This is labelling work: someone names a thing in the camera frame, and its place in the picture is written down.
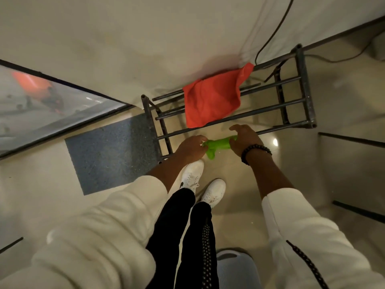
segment rolled-up sleeve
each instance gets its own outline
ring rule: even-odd
[[[262,201],[278,289],[320,288],[309,266],[287,240],[315,265],[329,288],[385,288],[382,275],[353,248],[336,223],[321,217],[296,189],[283,188]]]
[[[144,289],[155,273],[146,246],[167,200],[164,184],[142,176],[51,231],[31,267],[1,288]]]

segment sneaker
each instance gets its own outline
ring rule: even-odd
[[[202,176],[204,166],[202,160],[188,164],[182,174],[182,182],[179,188],[189,188],[195,193],[196,188],[199,187],[198,182]]]
[[[206,202],[214,208],[216,204],[223,198],[224,192],[226,191],[226,183],[223,179],[217,178],[207,187],[201,202]]]

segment person's left hand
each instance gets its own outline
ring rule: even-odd
[[[208,149],[208,146],[201,146],[203,141],[207,141],[205,136],[191,136],[179,145],[175,155],[184,158],[186,164],[198,161]]]

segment red fabric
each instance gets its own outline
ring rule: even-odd
[[[253,72],[254,65],[198,79],[183,87],[186,122],[189,128],[222,119],[241,105],[239,86]]]

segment black pants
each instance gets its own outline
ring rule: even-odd
[[[156,262],[156,272],[147,289],[174,288],[179,243],[194,203],[193,191],[182,188],[165,204],[147,244]],[[211,207],[207,203],[200,202],[191,211],[175,288],[219,289]]]

